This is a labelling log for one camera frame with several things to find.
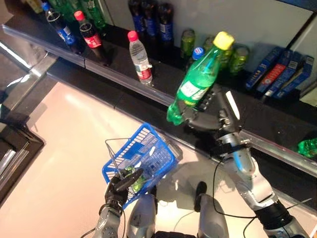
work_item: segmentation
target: blue box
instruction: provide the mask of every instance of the blue box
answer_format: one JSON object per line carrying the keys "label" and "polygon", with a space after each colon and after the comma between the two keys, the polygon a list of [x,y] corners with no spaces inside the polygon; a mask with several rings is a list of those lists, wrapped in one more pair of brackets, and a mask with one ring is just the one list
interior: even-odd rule
{"label": "blue box", "polygon": [[275,47],[260,63],[257,69],[253,72],[252,76],[246,82],[246,89],[250,90],[257,81],[266,73],[270,66],[276,61],[276,59],[282,53],[283,48]]}
{"label": "blue box", "polygon": [[265,93],[266,96],[271,97],[276,93],[284,83],[286,83],[295,73],[297,66],[300,63],[302,55],[298,52],[294,52],[291,61],[289,62],[287,68],[282,72],[282,74],[273,82],[273,84],[268,88]]}
{"label": "blue box", "polygon": [[273,95],[275,98],[282,98],[293,91],[298,85],[304,82],[312,73],[314,58],[305,56],[302,67],[293,75],[293,77],[283,85],[283,87]]}
{"label": "blue box", "polygon": [[281,57],[278,59],[278,62],[273,67],[273,69],[262,79],[261,83],[257,87],[257,91],[264,93],[265,90],[270,86],[272,82],[274,82],[278,76],[286,69],[293,51],[284,50]]}

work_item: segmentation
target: red bottle cap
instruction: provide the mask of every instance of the red bottle cap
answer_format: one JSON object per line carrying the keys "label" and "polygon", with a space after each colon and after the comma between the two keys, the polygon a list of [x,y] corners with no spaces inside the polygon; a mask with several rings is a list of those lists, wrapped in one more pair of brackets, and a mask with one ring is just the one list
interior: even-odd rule
{"label": "red bottle cap", "polygon": [[130,31],[128,33],[128,38],[130,42],[137,41],[139,39],[138,33],[136,31]]}
{"label": "red bottle cap", "polygon": [[82,11],[76,11],[74,13],[74,16],[75,16],[77,21],[82,21],[82,20],[85,19],[85,15],[84,15],[84,13]]}

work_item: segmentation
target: bottle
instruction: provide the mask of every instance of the bottle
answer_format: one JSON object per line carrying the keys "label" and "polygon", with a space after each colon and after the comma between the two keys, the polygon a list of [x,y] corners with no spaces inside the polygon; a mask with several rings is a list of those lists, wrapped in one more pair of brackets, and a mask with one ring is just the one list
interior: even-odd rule
{"label": "bottle", "polygon": [[147,34],[155,38],[158,34],[157,10],[158,4],[155,0],[142,1],[142,10],[145,16],[145,26]]}
{"label": "bottle", "polygon": [[66,21],[75,21],[73,9],[69,2],[67,2],[66,0],[49,0],[49,2],[53,6],[53,8],[56,9],[56,11],[60,12],[63,15]]}
{"label": "bottle", "polygon": [[237,75],[248,60],[249,49],[245,46],[237,48],[229,62],[229,71],[231,75]]}
{"label": "bottle", "polygon": [[41,1],[40,0],[26,0],[28,5],[33,9],[35,13],[42,12]]}
{"label": "bottle", "polygon": [[173,35],[173,5],[162,3],[158,6],[160,38],[164,48],[170,48],[174,45]]}
{"label": "bottle", "polygon": [[194,49],[193,51],[193,55],[190,57],[190,59],[188,60],[188,63],[186,65],[186,72],[188,71],[188,69],[190,68],[190,66],[196,62],[197,60],[199,60],[205,53],[205,50],[201,47],[197,47]]}
{"label": "bottle", "polygon": [[136,31],[128,33],[130,41],[130,55],[137,71],[139,80],[143,84],[148,84],[152,81],[151,65],[149,64],[147,52],[138,38]]}
{"label": "bottle", "polygon": [[129,0],[128,6],[132,14],[135,31],[139,34],[145,33],[144,15],[142,13],[141,0]]}
{"label": "bottle", "polygon": [[178,108],[178,101],[183,100],[189,107],[194,107],[217,78],[221,57],[228,50],[234,39],[226,32],[219,32],[210,51],[195,62],[179,86],[175,101],[168,107],[167,121],[180,125],[183,117]]}
{"label": "bottle", "polygon": [[298,143],[298,153],[308,158],[317,156],[317,138]]}
{"label": "bottle", "polygon": [[96,57],[103,65],[110,65],[110,59],[107,57],[102,41],[92,23],[85,19],[82,11],[75,12],[74,16],[76,20],[79,21],[80,33],[89,48],[95,53]]}
{"label": "bottle", "polygon": [[105,27],[106,27],[106,22],[103,19],[103,16],[101,15],[99,9],[98,9],[98,4],[96,3],[95,0],[83,0],[87,6],[87,10],[90,13],[95,26],[97,27],[98,30],[100,30],[103,34],[105,34]]}
{"label": "bottle", "polygon": [[207,53],[213,46],[213,40],[214,40],[214,36],[208,36],[205,39],[205,42],[203,44],[203,48],[205,50],[205,52]]}
{"label": "bottle", "polygon": [[46,20],[48,21],[48,23],[52,27],[54,27],[56,32],[70,47],[70,49],[75,54],[81,54],[84,49],[80,47],[79,42],[77,42],[75,36],[71,33],[62,15],[58,11],[52,9],[48,2],[42,4],[42,9],[45,11]]}
{"label": "bottle", "polygon": [[192,29],[185,30],[180,43],[180,56],[188,59],[193,54],[195,44],[195,31]]}

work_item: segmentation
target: blue shopping basket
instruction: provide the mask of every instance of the blue shopping basket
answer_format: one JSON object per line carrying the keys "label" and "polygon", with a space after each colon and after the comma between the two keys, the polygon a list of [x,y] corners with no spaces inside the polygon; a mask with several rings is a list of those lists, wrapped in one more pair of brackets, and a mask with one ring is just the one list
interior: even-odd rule
{"label": "blue shopping basket", "polygon": [[123,206],[126,208],[174,169],[181,158],[182,151],[178,146],[171,142],[165,143],[148,123],[144,123],[104,165],[102,172],[106,182],[109,183],[118,172],[117,168],[122,170],[133,166],[144,170],[142,175],[145,181],[142,188],[138,192],[132,187],[128,188],[128,200]]}

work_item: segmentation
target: blue bottle cap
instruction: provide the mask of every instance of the blue bottle cap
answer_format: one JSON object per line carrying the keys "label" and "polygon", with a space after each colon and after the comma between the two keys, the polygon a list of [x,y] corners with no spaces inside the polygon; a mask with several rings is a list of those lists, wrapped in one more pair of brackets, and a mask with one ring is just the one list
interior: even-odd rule
{"label": "blue bottle cap", "polygon": [[49,10],[50,7],[51,7],[51,6],[50,6],[50,4],[49,4],[48,2],[42,3],[42,9],[43,9],[44,11]]}
{"label": "blue bottle cap", "polygon": [[194,49],[192,57],[194,60],[199,60],[204,55],[204,53],[205,50],[203,48],[197,47]]}

